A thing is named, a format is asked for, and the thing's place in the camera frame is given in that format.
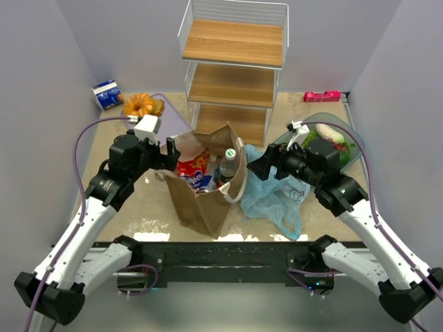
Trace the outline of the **red candy bag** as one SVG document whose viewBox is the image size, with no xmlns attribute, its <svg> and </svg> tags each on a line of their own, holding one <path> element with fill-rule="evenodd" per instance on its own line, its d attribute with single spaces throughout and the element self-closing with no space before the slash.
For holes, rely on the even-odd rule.
<svg viewBox="0 0 443 332">
<path fill-rule="evenodd" d="M 203 177 L 208 169 L 210 152 L 205 149 L 198 156 L 189 161 L 177 163 L 176 174 L 183 179 L 195 192 L 200 190 Z"/>
</svg>

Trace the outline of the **green label water bottle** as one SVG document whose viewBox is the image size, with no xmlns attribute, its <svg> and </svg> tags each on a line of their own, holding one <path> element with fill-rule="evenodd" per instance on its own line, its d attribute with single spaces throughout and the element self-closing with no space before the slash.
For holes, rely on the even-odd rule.
<svg viewBox="0 0 443 332">
<path fill-rule="evenodd" d="M 221 187 L 234 179 L 240 164 L 240 157 L 235 149 L 229 148 L 219 162 L 217 186 Z"/>
</svg>

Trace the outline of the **light blue plastic bag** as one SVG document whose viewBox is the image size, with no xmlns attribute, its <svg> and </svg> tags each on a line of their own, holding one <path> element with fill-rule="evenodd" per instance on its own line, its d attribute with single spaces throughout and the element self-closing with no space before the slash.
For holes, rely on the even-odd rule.
<svg viewBox="0 0 443 332">
<path fill-rule="evenodd" d="M 290 240 L 299 239 L 302 227 L 300 206 L 310 192 L 310 186 L 288 176 L 277 180 L 276 168 L 272 167 L 269 177 L 261 181 L 251 170 L 240 205 L 248 218 L 267 219 Z"/>
</svg>

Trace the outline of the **red bull can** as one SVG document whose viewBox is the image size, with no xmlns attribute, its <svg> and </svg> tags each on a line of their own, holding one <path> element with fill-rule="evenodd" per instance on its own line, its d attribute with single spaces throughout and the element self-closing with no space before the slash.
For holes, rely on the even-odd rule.
<svg viewBox="0 0 443 332">
<path fill-rule="evenodd" d="M 197 192 L 200 194 L 216 190 L 218 175 L 219 163 L 217 161 L 210 161 L 207 164 L 206 171 L 201 179 L 201 184 Z"/>
</svg>

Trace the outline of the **brown paper grocery bag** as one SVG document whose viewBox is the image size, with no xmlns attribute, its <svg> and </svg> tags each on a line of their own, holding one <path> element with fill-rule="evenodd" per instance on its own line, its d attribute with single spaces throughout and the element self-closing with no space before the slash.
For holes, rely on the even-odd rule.
<svg viewBox="0 0 443 332">
<path fill-rule="evenodd" d="M 172 204 L 181 225 L 203 235 L 217 238 L 231 205 L 238 202 L 246 188 L 248 170 L 243 140 L 230 124 L 210 133 L 189 131 L 174 138 L 180 161 L 188 161 L 207 149 L 213 156 L 221 157 L 233 148 L 239 157 L 239 167 L 234 178 L 214 191 L 196 193 L 186 180 L 174 171 L 158 170 L 157 180 L 166 183 Z"/>
</svg>

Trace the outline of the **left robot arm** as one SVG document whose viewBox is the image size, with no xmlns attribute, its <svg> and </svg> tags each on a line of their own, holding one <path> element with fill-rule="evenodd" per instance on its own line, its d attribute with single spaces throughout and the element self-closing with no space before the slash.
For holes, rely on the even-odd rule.
<svg viewBox="0 0 443 332">
<path fill-rule="evenodd" d="M 167 138 L 166 151 L 162 154 L 158 142 L 132 132 L 114 140 L 65 233 L 33 272 L 19 273 L 14 282 L 31 313 L 66 326 L 78 316 L 87 295 L 114 273 L 143 267 L 139 242 L 124 235 L 95 259 L 84 258 L 147 170 L 175 170 L 180 153 L 173 138 Z"/>
</svg>

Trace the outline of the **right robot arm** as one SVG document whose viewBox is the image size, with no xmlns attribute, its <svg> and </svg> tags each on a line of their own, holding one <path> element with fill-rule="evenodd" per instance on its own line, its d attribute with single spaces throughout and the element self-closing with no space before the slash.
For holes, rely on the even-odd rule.
<svg viewBox="0 0 443 332">
<path fill-rule="evenodd" d="M 377 262 L 354 255 L 329 236 L 315 242 L 315 258 L 374 293 L 395 321 L 409 323 L 442 289 L 442 269 L 407 249 L 379 216 L 373 198 L 342 172 L 339 159 L 332 142 L 314 139 L 305 148 L 270 144 L 247 167 L 262 181 L 275 167 L 276 179 L 292 176 L 311 185 L 318 202 L 359 236 Z"/>
</svg>

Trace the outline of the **clear green food container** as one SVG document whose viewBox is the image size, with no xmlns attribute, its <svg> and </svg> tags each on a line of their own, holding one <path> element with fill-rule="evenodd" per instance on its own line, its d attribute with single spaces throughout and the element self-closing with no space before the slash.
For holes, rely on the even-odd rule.
<svg viewBox="0 0 443 332">
<path fill-rule="evenodd" d="M 326 124 L 344 136 L 345 142 L 348 144 L 348 151 L 351 153 L 351 156 L 350 156 L 350 162 L 344 168 L 340 166 L 343 171 L 348 169 L 354 162 L 356 162 L 361 157 L 361 150 L 359 149 L 359 146 L 356 144 L 355 138 L 359 141 L 360 146 L 364 147 L 362 138 L 340 118 L 330 113 L 315 113 L 314 115 L 306 118 L 305 122 L 308 122 L 307 126 L 309 127 L 309 131 L 316 130 L 316 124 Z M 318 137 L 313 140 L 324 140 L 324 139 L 322 139 L 318 135 Z"/>
</svg>

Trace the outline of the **lavender cutting board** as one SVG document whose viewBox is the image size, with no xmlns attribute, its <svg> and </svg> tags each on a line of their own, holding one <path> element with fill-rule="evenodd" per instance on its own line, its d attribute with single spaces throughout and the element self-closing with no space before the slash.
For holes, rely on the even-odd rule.
<svg viewBox="0 0 443 332">
<path fill-rule="evenodd" d="M 172 106 L 167 97 L 162 93 L 155 93 L 153 97 L 162 100 L 165 106 L 161 116 L 161 126 L 157 133 L 158 140 L 164 142 L 167 137 L 179 136 L 191 130 L 190 125 Z"/>
</svg>

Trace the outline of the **green grape bunch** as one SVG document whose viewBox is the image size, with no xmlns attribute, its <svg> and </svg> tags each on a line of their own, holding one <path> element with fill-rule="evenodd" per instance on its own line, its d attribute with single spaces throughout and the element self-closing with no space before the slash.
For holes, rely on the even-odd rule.
<svg viewBox="0 0 443 332">
<path fill-rule="evenodd" d="M 302 142 L 301 147 L 302 148 L 306 148 L 308 146 L 308 144 L 315 138 L 318 137 L 318 134 L 316 133 L 315 130 L 312 130 L 309 132 L 309 134 L 307 135 L 307 137 L 305 138 L 305 140 Z"/>
</svg>

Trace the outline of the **white radish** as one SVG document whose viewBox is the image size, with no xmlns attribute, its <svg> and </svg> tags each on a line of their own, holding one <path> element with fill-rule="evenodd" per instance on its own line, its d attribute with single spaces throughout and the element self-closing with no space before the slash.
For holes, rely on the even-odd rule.
<svg viewBox="0 0 443 332">
<path fill-rule="evenodd" d="M 316 124 L 316 133 L 322 139 L 329 140 L 335 144 L 342 144 L 345 142 L 344 136 L 327 124 Z"/>
</svg>

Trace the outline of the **red grape bunch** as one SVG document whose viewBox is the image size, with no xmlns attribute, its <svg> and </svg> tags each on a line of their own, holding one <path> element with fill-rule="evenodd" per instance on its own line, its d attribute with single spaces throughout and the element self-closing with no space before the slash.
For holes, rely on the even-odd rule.
<svg viewBox="0 0 443 332">
<path fill-rule="evenodd" d="M 348 144 L 346 142 L 334 143 L 334 148 L 337 151 L 347 151 L 348 150 Z"/>
</svg>

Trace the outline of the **bread slice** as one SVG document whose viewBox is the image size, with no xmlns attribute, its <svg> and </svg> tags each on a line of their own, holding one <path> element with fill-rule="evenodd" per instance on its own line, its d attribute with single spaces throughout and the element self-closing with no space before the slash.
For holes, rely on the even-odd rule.
<svg viewBox="0 0 443 332">
<path fill-rule="evenodd" d="M 157 117 L 162 116 L 163 111 L 165 109 L 164 101 L 160 100 L 160 99 L 152 98 L 152 102 L 153 102 L 153 106 L 154 106 L 154 108 L 152 110 L 152 115 L 157 116 Z"/>
</svg>

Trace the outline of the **glazed bundt cake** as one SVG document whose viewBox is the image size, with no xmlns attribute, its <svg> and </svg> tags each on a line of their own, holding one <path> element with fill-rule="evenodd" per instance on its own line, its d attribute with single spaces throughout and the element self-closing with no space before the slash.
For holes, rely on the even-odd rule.
<svg viewBox="0 0 443 332">
<path fill-rule="evenodd" d="M 125 102 L 123 112 L 126 116 L 146 116 L 154 114 L 154 103 L 146 93 L 137 93 Z"/>
</svg>

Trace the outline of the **green lime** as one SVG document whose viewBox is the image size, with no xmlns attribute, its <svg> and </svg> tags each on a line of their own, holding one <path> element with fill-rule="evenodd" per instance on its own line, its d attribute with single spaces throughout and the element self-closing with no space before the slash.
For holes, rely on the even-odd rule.
<svg viewBox="0 0 443 332">
<path fill-rule="evenodd" d="M 344 168 L 350 162 L 351 153 L 348 150 L 340 150 L 339 156 L 339 165 Z"/>
</svg>

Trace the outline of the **blue white milk carton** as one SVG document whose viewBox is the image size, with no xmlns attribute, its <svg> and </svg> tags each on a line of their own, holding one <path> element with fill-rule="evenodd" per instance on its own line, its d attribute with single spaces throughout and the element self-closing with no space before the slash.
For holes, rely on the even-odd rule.
<svg viewBox="0 0 443 332">
<path fill-rule="evenodd" d="M 96 104 L 107 110 L 124 102 L 123 94 L 115 80 L 108 80 L 91 88 Z"/>
</svg>

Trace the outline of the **pink box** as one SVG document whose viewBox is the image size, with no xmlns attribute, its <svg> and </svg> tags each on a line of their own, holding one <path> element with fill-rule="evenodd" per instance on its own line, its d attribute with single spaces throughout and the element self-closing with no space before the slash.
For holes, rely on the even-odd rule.
<svg viewBox="0 0 443 332">
<path fill-rule="evenodd" d="M 304 102 L 338 102 L 341 99 L 341 92 L 337 90 L 326 91 L 324 93 L 315 93 L 313 91 L 307 91 L 304 94 Z"/>
</svg>

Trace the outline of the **black base frame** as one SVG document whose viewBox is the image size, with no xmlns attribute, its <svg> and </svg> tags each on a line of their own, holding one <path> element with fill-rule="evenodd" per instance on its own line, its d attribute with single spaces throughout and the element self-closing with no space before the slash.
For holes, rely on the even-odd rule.
<svg viewBox="0 0 443 332">
<path fill-rule="evenodd" d="M 284 284 L 327 295 L 335 286 L 312 241 L 143 242 L 130 270 L 117 276 L 120 291 L 171 283 Z"/>
</svg>

